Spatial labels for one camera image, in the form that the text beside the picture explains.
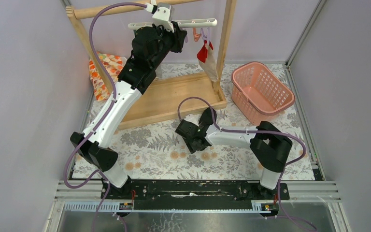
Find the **purple clothespin end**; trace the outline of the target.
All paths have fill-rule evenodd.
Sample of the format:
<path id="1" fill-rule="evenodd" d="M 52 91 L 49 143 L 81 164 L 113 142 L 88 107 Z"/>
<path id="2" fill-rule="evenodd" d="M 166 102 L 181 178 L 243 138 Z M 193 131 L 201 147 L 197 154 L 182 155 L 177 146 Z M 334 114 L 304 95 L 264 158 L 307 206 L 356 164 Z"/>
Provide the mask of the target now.
<path id="1" fill-rule="evenodd" d="M 200 33 L 201 33 L 201 38 L 203 39 L 203 41 L 206 43 L 206 44 L 210 44 L 211 40 L 210 40 L 210 28 L 201 28 L 200 29 Z"/>

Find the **red beige sock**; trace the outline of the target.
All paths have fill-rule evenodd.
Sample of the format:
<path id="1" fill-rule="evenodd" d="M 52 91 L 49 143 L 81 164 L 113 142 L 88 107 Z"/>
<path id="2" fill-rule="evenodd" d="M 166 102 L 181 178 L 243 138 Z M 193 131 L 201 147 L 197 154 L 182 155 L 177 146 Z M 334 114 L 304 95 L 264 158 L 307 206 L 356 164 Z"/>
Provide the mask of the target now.
<path id="1" fill-rule="evenodd" d="M 197 59 L 200 67 L 204 70 L 209 79 L 214 83 L 218 82 L 219 75 L 214 58 L 214 47 L 211 42 L 204 40 L 202 48 L 197 53 Z"/>

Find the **white plastic clip hanger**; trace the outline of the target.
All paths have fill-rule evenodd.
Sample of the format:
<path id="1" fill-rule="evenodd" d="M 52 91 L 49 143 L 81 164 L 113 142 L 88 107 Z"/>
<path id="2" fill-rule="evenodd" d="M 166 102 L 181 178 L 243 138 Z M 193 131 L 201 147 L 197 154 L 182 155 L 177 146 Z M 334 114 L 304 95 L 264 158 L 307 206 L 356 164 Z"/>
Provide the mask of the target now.
<path id="1" fill-rule="evenodd" d="M 151 1 L 151 4 L 157 4 L 155 0 Z M 206 19 L 187 19 L 187 20 L 171 20 L 173 26 L 177 25 L 180 29 L 184 28 L 209 28 L 217 26 L 217 20 L 215 18 Z M 128 28 L 132 30 L 138 30 L 143 27 L 153 27 L 152 22 L 144 23 L 129 23 Z"/>

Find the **pink plastic laundry basket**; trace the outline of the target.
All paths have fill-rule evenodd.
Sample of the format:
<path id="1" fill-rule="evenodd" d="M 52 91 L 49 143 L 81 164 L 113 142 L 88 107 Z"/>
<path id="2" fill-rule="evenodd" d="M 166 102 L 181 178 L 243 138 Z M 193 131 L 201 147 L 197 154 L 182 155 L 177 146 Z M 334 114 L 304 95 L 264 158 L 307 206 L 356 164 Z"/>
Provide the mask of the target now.
<path id="1" fill-rule="evenodd" d="M 271 121 L 296 100 L 294 93 L 260 62 L 249 62 L 236 68 L 231 81 L 231 99 L 254 125 Z"/>

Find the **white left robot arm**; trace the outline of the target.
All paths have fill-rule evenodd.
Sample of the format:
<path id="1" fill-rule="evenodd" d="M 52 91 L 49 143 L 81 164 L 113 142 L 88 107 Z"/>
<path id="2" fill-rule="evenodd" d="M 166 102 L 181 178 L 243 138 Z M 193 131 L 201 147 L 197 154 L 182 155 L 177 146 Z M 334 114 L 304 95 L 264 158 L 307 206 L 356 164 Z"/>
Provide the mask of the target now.
<path id="1" fill-rule="evenodd" d="M 156 78 L 156 69 L 169 52 L 180 53 L 187 32 L 176 22 L 174 30 L 163 26 L 142 27 L 135 33 L 132 51 L 115 82 L 115 90 L 92 124 L 82 133 L 74 132 L 74 153 L 95 165 L 112 186 L 112 193 L 123 199 L 130 194 L 129 176 L 118 164 L 118 153 L 109 145 L 117 127 L 132 105 L 146 92 Z"/>

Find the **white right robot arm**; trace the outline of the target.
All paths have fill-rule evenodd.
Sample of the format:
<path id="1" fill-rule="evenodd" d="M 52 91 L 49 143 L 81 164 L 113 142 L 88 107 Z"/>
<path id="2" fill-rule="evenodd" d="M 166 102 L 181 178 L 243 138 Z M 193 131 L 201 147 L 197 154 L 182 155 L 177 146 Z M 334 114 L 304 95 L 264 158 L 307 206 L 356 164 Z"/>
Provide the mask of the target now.
<path id="1" fill-rule="evenodd" d="M 292 141 L 270 122 L 262 121 L 256 127 L 219 126 L 213 122 L 181 120 L 175 132 L 180 135 L 191 153 L 209 146 L 228 145 L 251 150 L 263 166 L 258 193 L 270 199 L 277 192 L 277 182 L 282 174 L 292 148 Z"/>

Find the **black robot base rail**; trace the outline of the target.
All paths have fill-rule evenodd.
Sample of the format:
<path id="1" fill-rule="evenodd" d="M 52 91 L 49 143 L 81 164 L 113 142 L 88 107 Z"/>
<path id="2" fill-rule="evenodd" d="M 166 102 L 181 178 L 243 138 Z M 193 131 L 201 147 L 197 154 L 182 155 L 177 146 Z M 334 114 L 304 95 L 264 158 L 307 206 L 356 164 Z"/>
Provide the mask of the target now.
<path id="1" fill-rule="evenodd" d="M 287 184 L 270 190 L 257 181 L 243 180 L 129 180 L 122 188 L 102 181 L 101 197 L 127 200 L 134 210 L 252 210 L 264 201 L 274 210 L 278 200 L 289 200 Z"/>

